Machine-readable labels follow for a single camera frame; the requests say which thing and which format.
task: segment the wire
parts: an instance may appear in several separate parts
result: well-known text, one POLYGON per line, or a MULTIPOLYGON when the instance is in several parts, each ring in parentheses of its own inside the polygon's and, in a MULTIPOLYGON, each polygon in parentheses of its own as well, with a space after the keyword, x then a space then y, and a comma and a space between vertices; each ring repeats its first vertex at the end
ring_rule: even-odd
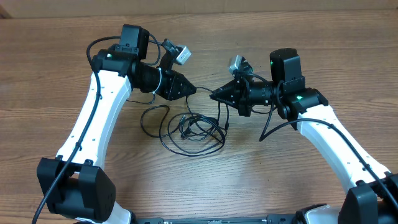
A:
POLYGON ((269 110, 267 122, 266 122, 266 125, 264 126, 264 129, 262 130, 262 133, 261 133, 261 135, 260 135, 259 142, 261 142, 262 140, 264 140, 264 139, 266 138, 266 137, 264 137, 264 134, 266 133, 267 128, 268 128, 268 125, 269 125, 269 123, 270 123, 270 121, 271 121, 272 112, 274 111, 273 109, 274 109, 274 100, 271 101, 271 109, 269 110))
POLYGON ((153 65, 157 65, 157 63, 158 63, 159 60, 160 60, 160 46, 163 46, 163 45, 160 44, 160 43, 156 40, 156 38, 155 38, 154 35, 152 35, 152 34, 149 34, 149 35, 153 38, 153 41, 152 41, 152 40, 149 40, 149 42, 154 43, 154 44, 156 44, 156 46, 157 46, 157 59, 156 59, 156 61, 155 61, 154 63, 145 63, 145 62, 143 62, 143 64, 144 64, 144 65, 153 66, 153 65))
POLYGON ((87 120, 87 123, 83 129, 83 131, 81 132, 80 138, 79 140, 76 142, 75 148, 73 149, 72 153, 70 154, 68 160, 66 161, 65 165, 62 167, 61 171, 58 173, 58 176, 54 179, 54 181, 52 182, 50 188, 47 190, 47 192, 45 193, 42 201, 40 202, 40 205, 37 207, 37 210, 35 212, 35 215, 33 216, 32 219, 32 224, 35 224, 37 222, 37 219, 39 218, 39 215, 46 203, 46 201, 49 199, 49 196, 51 194, 51 192, 54 190, 54 188, 57 186, 58 182, 60 181, 60 179, 62 179, 63 174, 65 173, 66 169, 68 168, 69 164, 72 162, 73 158, 75 157, 77 151, 79 149, 81 149, 81 142, 83 141, 88 128, 90 127, 90 124, 93 120, 95 111, 98 107, 98 103, 100 102, 100 98, 101 98, 101 83, 100 83, 100 78, 98 76, 98 71, 95 69, 94 63, 91 59, 90 56, 90 49, 93 45, 95 45, 98 42, 104 41, 104 40, 111 40, 111 39, 119 39, 120 36, 112 36, 112 37, 103 37, 100 38, 98 40, 94 40, 89 46, 87 46, 87 50, 86 50, 86 54, 87 54, 87 59, 88 59, 88 63, 90 63, 91 69, 94 73, 95 76, 95 80, 96 80, 96 84, 97 84, 97 92, 96 92, 96 97, 95 97, 95 102, 94 102, 94 106, 93 109, 91 110, 90 116, 87 120))
MULTIPOLYGON (((203 89, 206 91, 211 91, 208 88, 205 87, 197 87, 197 89, 203 89)), ((159 105, 159 106, 154 106, 151 107, 149 109, 146 109, 143 114, 141 115, 141 129, 143 130, 144 133, 146 133, 148 136, 152 137, 152 138, 159 138, 160 142, 162 143, 162 145, 169 150, 172 153, 178 154, 178 155, 182 155, 182 156, 187 156, 187 157, 198 157, 198 156, 205 156, 205 155, 209 155, 212 154, 214 152, 219 151, 226 142, 226 135, 228 133, 228 128, 229 128, 229 109, 228 109, 228 105, 226 105, 226 112, 227 112, 227 117, 226 117, 226 122, 225 122, 225 126, 221 127, 220 126, 220 116, 221 116, 221 103, 218 103, 218 115, 217 118, 212 118, 212 117, 208 117, 205 116, 203 114, 200 113, 194 113, 192 112, 191 108, 189 107, 188 104, 188 96, 185 97, 185 103, 187 105, 187 109, 188 112, 186 113, 179 113, 176 114, 175 116, 173 116, 168 125, 167 125, 167 133, 166 134, 162 134, 162 126, 163 123, 165 121, 165 118, 167 117, 169 111, 170 111, 170 107, 167 105, 159 105), (144 127, 144 116, 155 109, 158 108, 166 108, 166 113, 164 114, 162 121, 160 122, 160 126, 159 126, 159 135, 154 135, 149 133, 145 127, 144 127), (176 119, 177 117, 181 116, 180 122, 178 123, 177 127, 174 128, 172 131, 170 130, 170 124, 171 122, 176 119), (199 122, 203 122, 206 124, 210 125, 210 128, 208 129, 204 129, 203 127, 201 127, 198 123, 199 122), (200 132, 197 133, 192 129, 192 126, 195 125, 199 128, 200 132), (212 137, 213 139, 215 139, 215 143, 205 149, 202 149, 200 151, 188 151, 186 149, 183 149, 182 147, 180 147, 172 138, 172 135, 179 131, 180 136, 182 139, 188 139, 190 141, 202 141, 206 138, 208 138, 209 136, 212 137), (174 144, 175 147, 177 147, 180 151, 182 152, 177 152, 171 148, 169 148, 166 143, 164 143, 163 138, 165 137, 169 137, 171 142, 174 144)))
POLYGON ((160 43, 160 42, 158 42, 158 41, 149 40, 149 42, 151 42, 151 43, 153 43, 153 44, 156 44, 156 45, 159 45, 159 46, 163 46, 163 43, 160 43))
POLYGON ((277 87, 276 87, 276 102, 277 102, 278 105, 280 105, 279 89, 280 89, 280 86, 281 86, 281 84, 282 84, 283 82, 284 82, 283 80, 280 80, 279 83, 278 83, 278 85, 277 85, 277 87))
POLYGON ((269 112, 270 111, 268 111, 268 112, 260 112, 260 111, 255 111, 253 108, 251 108, 251 111, 253 112, 253 113, 257 113, 257 114, 269 114, 269 112))
POLYGON ((267 81, 265 78, 262 78, 261 76, 259 76, 259 75, 257 75, 257 74, 254 74, 254 73, 246 73, 245 75, 249 75, 249 76, 251 76, 251 77, 258 78, 258 79, 260 79, 261 81, 263 81, 265 84, 271 85, 269 81, 267 81))
POLYGON ((398 203, 395 200, 395 198, 392 196, 391 192, 381 182, 380 178, 373 172, 373 170, 371 169, 371 166, 366 163, 366 161, 362 158, 362 156, 359 154, 359 152, 350 143, 348 138, 338 128, 336 128, 336 126, 334 124, 331 124, 331 123, 328 123, 326 121, 322 121, 322 120, 319 120, 319 119, 312 119, 312 118, 296 119, 294 121, 288 121, 288 122, 285 122, 283 124, 278 125, 274 129, 270 130, 267 134, 265 134, 263 139, 268 137, 270 134, 276 132, 280 128, 283 128, 284 126, 288 126, 290 124, 295 124, 295 123, 298 123, 298 122, 316 122, 316 123, 324 124, 324 125, 328 126, 329 128, 333 129, 334 131, 336 131, 336 133, 340 135, 340 137, 344 140, 344 142, 347 143, 348 147, 352 150, 354 155, 359 159, 360 163, 362 163, 362 165, 370 173, 370 175, 376 180, 376 182, 380 185, 380 187, 383 189, 383 191, 385 191, 385 193, 386 193, 388 199, 390 200, 391 204, 394 206, 396 212, 398 212, 398 203))
POLYGON ((153 96, 154 96, 154 97, 152 98, 152 100, 151 100, 150 102, 146 102, 146 103, 138 102, 138 101, 134 101, 134 100, 126 100, 126 101, 131 102, 131 103, 140 103, 140 104, 151 105, 151 104, 155 103, 156 95, 153 94, 153 96))

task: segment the table surface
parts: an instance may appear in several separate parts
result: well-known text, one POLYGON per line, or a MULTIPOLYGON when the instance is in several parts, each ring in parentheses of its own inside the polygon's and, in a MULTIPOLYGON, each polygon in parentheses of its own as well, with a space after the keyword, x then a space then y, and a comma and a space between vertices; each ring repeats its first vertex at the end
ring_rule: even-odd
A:
MULTIPOLYGON (((91 74, 86 46, 119 35, 124 23, 187 45, 193 55, 175 69, 210 89, 231 80, 226 65, 236 54, 270 80, 269 53, 296 48, 307 86, 321 91, 370 155, 398 172, 397 21, 396 10, 0 20, 0 223, 31 221, 42 198, 37 164, 55 156, 86 98, 91 74)), ((156 53, 151 45, 149 60, 156 53)), ((134 91, 131 99, 151 96, 134 91)), ((207 92, 190 99, 194 111, 215 116, 217 104, 207 92)), ((155 104, 170 105, 171 117, 187 111, 184 102, 158 97, 155 104)), ((258 142, 266 115, 245 118, 231 110, 223 150, 187 158, 141 131, 139 120, 148 107, 125 103, 106 158, 117 201, 138 217, 261 216, 314 203, 341 205, 345 198, 330 166, 292 128, 258 142)), ((157 132, 163 114, 148 114, 150 132, 157 132)), ((275 115, 271 127, 282 122, 275 115)), ((197 142, 183 144, 201 148, 197 142)), ((73 221, 44 208, 39 223, 73 221)))

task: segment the black cylindrical joint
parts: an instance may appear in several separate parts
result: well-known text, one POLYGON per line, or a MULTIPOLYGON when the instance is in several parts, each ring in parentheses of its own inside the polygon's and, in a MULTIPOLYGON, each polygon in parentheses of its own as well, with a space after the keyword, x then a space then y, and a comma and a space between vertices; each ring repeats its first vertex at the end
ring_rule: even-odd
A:
POLYGON ((135 61, 131 67, 131 86, 143 93, 155 91, 159 86, 160 72, 157 68, 135 61))
POLYGON ((248 100, 250 105, 265 105, 271 102, 272 88, 264 82, 251 83, 248 92, 248 100))

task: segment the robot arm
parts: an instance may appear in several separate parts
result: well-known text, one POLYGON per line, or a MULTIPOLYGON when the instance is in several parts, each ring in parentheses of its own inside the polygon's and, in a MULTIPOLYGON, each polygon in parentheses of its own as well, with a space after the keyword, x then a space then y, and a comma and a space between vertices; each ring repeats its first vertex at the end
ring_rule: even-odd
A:
POLYGON ((341 209, 314 205, 299 210, 295 221, 288 223, 398 223, 398 175, 392 175, 355 141, 318 90, 305 87, 295 49, 272 52, 270 65, 269 82, 254 74, 244 57, 236 56, 228 67, 234 80, 215 90, 210 98, 236 108, 241 116, 250 116, 254 105, 276 105, 279 116, 289 122, 266 134, 274 110, 271 108, 260 141, 291 124, 313 143, 338 176, 346 193, 341 209))
MULTIPOLYGON (((389 170, 371 157, 350 135, 344 126, 338 121, 331 106, 318 105, 307 108, 307 112, 300 113, 298 119, 314 118, 324 120, 336 126, 351 142, 361 157, 371 166, 376 175, 383 179, 389 170)), ((347 143, 334 130, 328 126, 314 122, 299 122, 297 129, 319 150, 330 167, 340 180, 346 194, 348 190, 355 187, 357 181, 365 183, 375 181, 374 178, 363 167, 362 163, 354 155, 347 143)))
MULTIPOLYGON (((117 72, 100 70, 98 72, 101 83, 101 97, 98 107, 86 137, 72 162, 76 164, 89 163, 104 170, 106 148, 114 128, 114 124, 124 102, 130 97, 131 84, 128 77, 120 77, 117 72)), ((65 144, 60 148, 56 157, 61 157, 63 161, 69 159, 76 138, 83 131, 91 109, 93 108, 96 96, 96 80, 94 74, 91 75, 90 90, 75 127, 72 129, 65 144)))
POLYGON ((148 41, 148 31, 124 25, 119 44, 100 50, 94 56, 93 66, 99 71, 101 98, 80 149, 66 166, 96 101, 94 73, 86 101, 65 144, 55 159, 42 158, 37 167, 43 194, 49 195, 46 202, 51 213, 91 223, 130 224, 134 221, 134 214, 115 202, 116 188, 104 173, 106 149, 121 108, 133 88, 158 94, 166 100, 177 100, 196 92, 182 74, 172 70, 174 63, 183 65, 187 61, 190 56, 188 48, 174 45, 167 39, 161 44, 155 40, 167 53, 160 66, 154 68, 141 62, 146 58, 148 41), (65 167, 57 186, 47 192, 61 175, 60 169, 65 167), (73 174, 79 174, 78 179, 72 177, 73 174))

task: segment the white plastic bracket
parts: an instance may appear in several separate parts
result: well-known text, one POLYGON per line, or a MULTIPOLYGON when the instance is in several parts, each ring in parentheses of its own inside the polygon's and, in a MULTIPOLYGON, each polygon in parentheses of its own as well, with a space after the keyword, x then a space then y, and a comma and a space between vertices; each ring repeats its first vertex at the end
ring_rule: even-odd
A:
MULTIPOLYGON (((300 118, 320 119, 334 124, 348 138, 376 175, 380 179, 386 177, 384 172, 389 172, 387 167, 378 163, 359 145, 354 137, 338 121, 331 106, 318 105, 308 108, 307 112, 298 115, 298 119, 300 118)), ((326 159, 339 178, 346 194, 350 188, 356 186, 356 182, 359 180, 363 180, 365 183, 375 181, 370 173, 364 169, 362 163, 360 163, 347 143, 333 129, 315 122, 299 122, 297 123, 297 129, 303 136, 310 140, 326 159)))
MULTIPOLYGON (((98 76, 101 83, 101 99, 86 136, 81 143, 81 150, 76 153, 72 162, 84 164, 89 159, 93 161, 93 166, 99 166, 104 170, 106 148, 120 110, 131 94, 131 84, 128 77, 120 77, 117 72, 101 70, 98 76)), ((93 73, 91 75, 90 90, 75 127, 57 153, 57 156, 62 156, 63 161, 69 159, 86 125, 93 109, 96 91, 97 86, 93 73)))

